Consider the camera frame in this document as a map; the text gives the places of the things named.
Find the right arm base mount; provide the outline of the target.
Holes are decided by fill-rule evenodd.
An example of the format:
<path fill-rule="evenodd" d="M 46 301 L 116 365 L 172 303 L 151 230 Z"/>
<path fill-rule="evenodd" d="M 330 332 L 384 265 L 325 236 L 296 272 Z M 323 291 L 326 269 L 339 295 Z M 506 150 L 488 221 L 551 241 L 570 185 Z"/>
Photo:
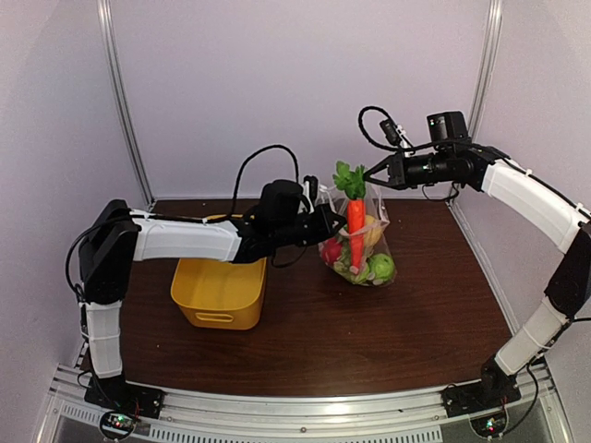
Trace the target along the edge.
<path fill-rule="evenodd" d="M 442 392 L 443 406 L 449 418 L 500 408 L 522 396 L 515 377 L 483 376 L 464 385 L 448 385 Z"/>

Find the orange toy carrot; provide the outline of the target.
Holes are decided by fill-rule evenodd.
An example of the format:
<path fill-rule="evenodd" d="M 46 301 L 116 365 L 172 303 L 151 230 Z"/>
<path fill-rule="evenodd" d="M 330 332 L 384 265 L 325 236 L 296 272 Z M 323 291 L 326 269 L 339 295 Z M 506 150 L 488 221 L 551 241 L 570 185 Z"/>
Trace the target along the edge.
<path fill-rule="evenodd" d="M 351 266 L 360 269 L 364 250 L 366 208 L 362 199 L 349 200 L 347 204 L 347 226 L 351 251 Z"/>

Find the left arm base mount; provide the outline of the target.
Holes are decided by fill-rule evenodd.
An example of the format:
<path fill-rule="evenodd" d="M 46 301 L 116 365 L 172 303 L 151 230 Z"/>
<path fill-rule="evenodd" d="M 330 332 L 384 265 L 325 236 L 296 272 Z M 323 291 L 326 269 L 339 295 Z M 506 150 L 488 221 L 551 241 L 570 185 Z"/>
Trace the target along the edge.
<path fill-rule="evenodd" d="M 84 395 L 87 403 L 150 419 L 160 417 L 163 400 L 161 389 L 127 383 L 123 376 L 93 378 Z"/>

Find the green toy cabbage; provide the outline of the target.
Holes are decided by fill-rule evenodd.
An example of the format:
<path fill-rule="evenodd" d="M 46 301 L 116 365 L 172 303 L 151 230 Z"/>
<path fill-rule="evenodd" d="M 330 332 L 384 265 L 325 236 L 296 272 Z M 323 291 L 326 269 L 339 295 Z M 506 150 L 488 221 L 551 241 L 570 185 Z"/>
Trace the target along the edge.
<path fill-rule="evenodd" d="M 369 261 L 372 282 L 376 285 L 390 281 L 394 277 L 395 265 L 391 256 L 385 253 L 373 255 Z"/>

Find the red toy apple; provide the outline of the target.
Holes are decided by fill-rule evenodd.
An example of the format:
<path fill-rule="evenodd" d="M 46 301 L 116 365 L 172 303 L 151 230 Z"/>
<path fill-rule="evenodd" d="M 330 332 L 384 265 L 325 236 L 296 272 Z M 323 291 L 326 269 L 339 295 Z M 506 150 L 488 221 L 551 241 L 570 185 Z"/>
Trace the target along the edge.
<path fill-rule="evenodd" d="M 322 247 L 321 257 L 322 260 L 328 265 L 332 266 L 337 261 L 343 250 L 343 245 L 335 238 L 327 240 Z"/>

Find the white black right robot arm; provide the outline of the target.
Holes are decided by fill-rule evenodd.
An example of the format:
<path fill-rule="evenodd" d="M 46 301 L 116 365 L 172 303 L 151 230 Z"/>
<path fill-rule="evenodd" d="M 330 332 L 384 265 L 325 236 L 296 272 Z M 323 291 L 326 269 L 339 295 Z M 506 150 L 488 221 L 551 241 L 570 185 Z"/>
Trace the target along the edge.
<path fill-rule="evenodd" d="M 540 241 L 529 247 L 501 239 L 506 257 L 514 264 L 536 252 L 550 271 L 539 284 L 543 295 L 522 326 L 483 364 L 481 380 L 473 390 L 479 406 L 494 406 L 514 386 L 518 372 L 548 351 L 576 320 L 590 298 L 590 212 L 546 184 L 512 157 L 492 146 L 475 143 L 459 111 L 427 118 L 430 141 L 414 145 L 402 126 L 383 109 L 380 129 L 384 140 L 369 138 L 373 146 L 390 154 L 371 167 L 366 181 L 395 190 L 449 183 L 469 187 L 491 198 L 500 215 L 522 220 L 521 233 Z"/>

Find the yellow toy lemon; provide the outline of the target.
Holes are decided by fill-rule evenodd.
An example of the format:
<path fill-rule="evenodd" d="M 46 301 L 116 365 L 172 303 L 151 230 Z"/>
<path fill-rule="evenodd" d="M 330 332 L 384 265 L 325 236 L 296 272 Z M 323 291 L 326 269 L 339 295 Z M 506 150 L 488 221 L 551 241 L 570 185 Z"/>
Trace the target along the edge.
<path fill-rule="evenodd" d="M 382 227 L 379 220 L 371 215 L 366 215 L 365 226 L 368 228 L 364 234 L 365 246 L 374 246 L 382 236 Z"/>

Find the clear zip top bag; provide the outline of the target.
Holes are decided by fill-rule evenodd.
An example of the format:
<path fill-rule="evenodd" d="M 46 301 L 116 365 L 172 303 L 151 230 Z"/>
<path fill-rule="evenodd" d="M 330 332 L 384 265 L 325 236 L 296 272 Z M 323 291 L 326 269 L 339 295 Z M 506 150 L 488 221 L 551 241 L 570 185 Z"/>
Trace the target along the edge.
<path fill-rule="evenodd" d="M 381 287 L 391 283 L 396 266 L 385 238 L 390 220 L 377 187 L 367 185 L 363 199 L 351 200 L 335 186 L 321 186 L 319 202 L 329 204 L 331 210 L 353 224 L 320 244 L 324 264 L 354 285 Z"/>

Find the light green toy lettuce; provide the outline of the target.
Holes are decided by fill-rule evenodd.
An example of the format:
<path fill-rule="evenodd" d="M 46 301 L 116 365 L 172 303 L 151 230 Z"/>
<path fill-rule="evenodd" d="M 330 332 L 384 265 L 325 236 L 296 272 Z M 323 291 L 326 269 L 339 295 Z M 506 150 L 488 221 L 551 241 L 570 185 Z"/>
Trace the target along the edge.
<path fill-rule="evenodd" d="M 352 284 L 362 285 L 368 280 L 369 266 L 367 263 L 363 263 L 361 268 L 358 269 L 350 266 L 348 263 L 335 261 L 332 268 Z"/>

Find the dark green carrot leaves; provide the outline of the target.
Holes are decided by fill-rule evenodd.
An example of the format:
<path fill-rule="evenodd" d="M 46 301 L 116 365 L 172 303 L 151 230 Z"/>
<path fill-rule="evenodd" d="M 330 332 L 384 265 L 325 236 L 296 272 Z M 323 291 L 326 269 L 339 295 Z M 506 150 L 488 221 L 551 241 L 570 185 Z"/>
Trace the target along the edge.
<path fill-rule="evenodd" d="M 332 180 L 336 188 L 343 191 L 350 200 L 364 199 L 367 192 L 364 180 L 365 171 L 366 167 L 363 164 L 352 169 L 349 163 L 337 161 L 336 172 L 332 175 Z"/>

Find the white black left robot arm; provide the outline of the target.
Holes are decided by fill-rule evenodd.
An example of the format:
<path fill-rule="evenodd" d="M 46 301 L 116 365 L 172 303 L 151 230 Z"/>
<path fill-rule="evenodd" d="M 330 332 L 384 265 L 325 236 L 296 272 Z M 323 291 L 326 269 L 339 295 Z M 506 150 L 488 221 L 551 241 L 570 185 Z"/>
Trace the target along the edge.
<path fill-rule="evenodd" d="M 89 345 L 98 396 L 114 410 L 133 400 L 120 350 L 120 309 L 134 263 L 152 259 L 198 258 L 250 264 L 285 246 L 307 247 L 332 237 L 346 224 L 330 204 L 316 200 L 318 185 L 275 180 L 243 214 L 191 218 L 133 210 L 110 201 L 69 250 L 78 256 L 79 283 L 72 283 Z"/>

